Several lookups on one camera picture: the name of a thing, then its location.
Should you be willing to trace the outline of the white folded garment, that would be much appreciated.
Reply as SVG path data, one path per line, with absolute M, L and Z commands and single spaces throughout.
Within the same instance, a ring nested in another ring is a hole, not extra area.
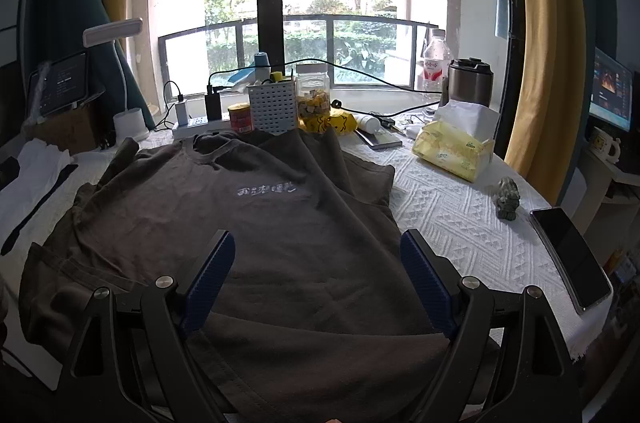
M 61 151 L 54 144 L 38 139 L 26 142 L 17 157 L 18 176 L 1 190 L 1 243 L 6 242 L 10 233 L 53 187 L 61 170 L 72 162 L 70 152 Z

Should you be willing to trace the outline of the brown cardboard box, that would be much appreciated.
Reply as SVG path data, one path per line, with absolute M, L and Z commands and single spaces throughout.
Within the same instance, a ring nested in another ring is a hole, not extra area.
M 91 126 L 88 106 L 53 114 L 40 122 L 23 124 L 27 139 L 39 139 L 70 155 L 89 152 L 98 147 Z

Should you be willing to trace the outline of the white power strip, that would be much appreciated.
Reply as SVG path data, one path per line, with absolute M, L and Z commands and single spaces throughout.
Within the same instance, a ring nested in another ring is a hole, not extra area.
M 219 132 L 230 130 L 231 124 L 228 116 L 221 120 L 209 120 L 206 116 L 193 117 L 186 125 L 177 125 L 172 128 L 172 138 L 175 140 L 206 134 L 206 132 Z

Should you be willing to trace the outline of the black smartphone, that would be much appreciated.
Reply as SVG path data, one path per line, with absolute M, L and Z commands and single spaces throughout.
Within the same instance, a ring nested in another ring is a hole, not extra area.
M 533 209 L 529 219 L 580 315 L 611 295 L 612 287 L 602 267 L 561 207 Z

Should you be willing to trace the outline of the white desk lamp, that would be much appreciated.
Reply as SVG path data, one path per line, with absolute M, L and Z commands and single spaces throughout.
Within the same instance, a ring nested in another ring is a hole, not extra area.
M 134 139 L 134 141 L 142 141 L 150 133 L 145 125 L 142 110 L 140 108 L 130 108 L 128 105 L 127 79 L 116 47 L 116 42 L 119 39 L 139 35 L 142 32 L 142 26 L 143 20 L 141 18 L 133 18 L 89 27 L 82 33 L 82 44 L 85 48 L 110 44 L 116 57 L 117 68 L 122 81 L 122 99 L 124 99 L 124 111 L 113 116 L 117 146 L 128 138 Z

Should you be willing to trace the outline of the blue tissue packet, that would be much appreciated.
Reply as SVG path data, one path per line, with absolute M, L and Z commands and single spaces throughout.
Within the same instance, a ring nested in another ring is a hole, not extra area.
M 249 68 L 241 68 L 241 70 L 234 72 L 227 78 L 227 86 L 234 87 L 236 85 L 244 85 L 252 80 L 254 73 L 255 69 L 252 66 Z

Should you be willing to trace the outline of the dark notebook on table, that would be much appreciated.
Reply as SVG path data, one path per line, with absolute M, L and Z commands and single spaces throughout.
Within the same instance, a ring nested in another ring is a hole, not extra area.
M 358 128 L 355 130 L 355 134 L 373 151 L 397 149 L 402 146 L 402 141 L 397 136 L 384 129 L 370 134 L 370 132 Z

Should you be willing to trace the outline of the computer monitor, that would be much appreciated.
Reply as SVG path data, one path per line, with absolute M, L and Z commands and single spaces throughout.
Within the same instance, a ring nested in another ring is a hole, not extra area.
M 631 128 L 634 73 L 608 56 L 594 50 L 589 114 L 614 127 Z

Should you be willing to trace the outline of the water bottle red label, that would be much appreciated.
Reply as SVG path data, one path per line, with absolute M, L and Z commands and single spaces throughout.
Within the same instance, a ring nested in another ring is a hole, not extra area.
M 429 92 L 441 92 L 442 82 L 448 74 L 451 61 L 445 30 L 431 30 L 430 41 L 424 47 L 422 57 L 424 89 Z

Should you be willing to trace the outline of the white charger plug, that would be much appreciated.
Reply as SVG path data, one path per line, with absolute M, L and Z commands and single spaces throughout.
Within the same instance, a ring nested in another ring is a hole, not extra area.
M 177 117 L 177 125 L 184 127 L 189 124 L 189 113 L 186 111 L 186 102 L 184 100 L 178 100 L 175 104 L 175 111 Z

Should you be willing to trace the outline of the white textured tablecloth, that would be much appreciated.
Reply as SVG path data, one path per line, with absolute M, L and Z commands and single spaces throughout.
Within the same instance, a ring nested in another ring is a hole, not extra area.
M 460 273 L 482 279 L 488 287 L 518 292 L 538 285 L 550 297 L 572 357 L 580 356 L 600 332 L 604 313 L 596 308 L 576 313 L 570 295 L 544 243 L 528 219 L 531 209 L 544 206 L 544 199 L 525 181 L 523 206 L 515 221 L 499 221 L 489 191 L 510 174 L 501 161 L 493 161 L 469 184 L 419 160 L 405 149 L 376 155 L 337 136 L 344 152 L 381 166 L 393 167 L 394 184 L 390 211 L 401 233 L 418 229 L 433 250 L 450 259 Z M 1 259 L 1 276 L 9 293 L 20 293 L 21 277 L 32 244 L 46 242 L 56 224 L 73 206 L 78 189 L 97 183 L 114 156 L 100 152 L 81 154 L 73 161 L 74 172 L 64 183 L 55 181 L 34 209 L 17 225 L 20 236 Z

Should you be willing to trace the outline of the white tube bottle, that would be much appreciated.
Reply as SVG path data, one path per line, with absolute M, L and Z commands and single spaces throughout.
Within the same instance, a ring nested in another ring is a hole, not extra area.
M 356 120 L 357 128 L 367 134 L 374 135 L 382 128 L 380 120 L 373 115 L 352 112 L 352 117 Z

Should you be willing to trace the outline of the small grey-green figurine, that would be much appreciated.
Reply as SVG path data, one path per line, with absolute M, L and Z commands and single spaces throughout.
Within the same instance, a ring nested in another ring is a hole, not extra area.
M 521 201 L 520 191 L 518 191 L 516 182 L 510 177 L 501 178 L 491 198 L 495 205 L 497 217 L 503 221 L 514 221 Z

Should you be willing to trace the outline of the dark grey t-shirt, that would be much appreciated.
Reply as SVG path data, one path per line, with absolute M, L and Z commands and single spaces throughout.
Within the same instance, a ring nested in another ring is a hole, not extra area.
M 234 263 L 189 341 L 209 382 L 250 422 L 397 422 L 447 342 L 399 259 L 394 177 L 333 132 L 127 141 L 30 247 L 23 334 L 62 358 L 95 289 L 177 276 L 226 230 Z

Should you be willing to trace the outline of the black charger plug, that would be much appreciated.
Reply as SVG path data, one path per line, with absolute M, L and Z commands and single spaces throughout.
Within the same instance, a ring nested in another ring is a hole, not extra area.
M 205 111 L 207 120 L 209 122 L 215 122 L 215 120 L 222 119 L 219 91 L 221 91 L 220 86 L 213 86 L 212 84 L 208 84 L 206 87 Z

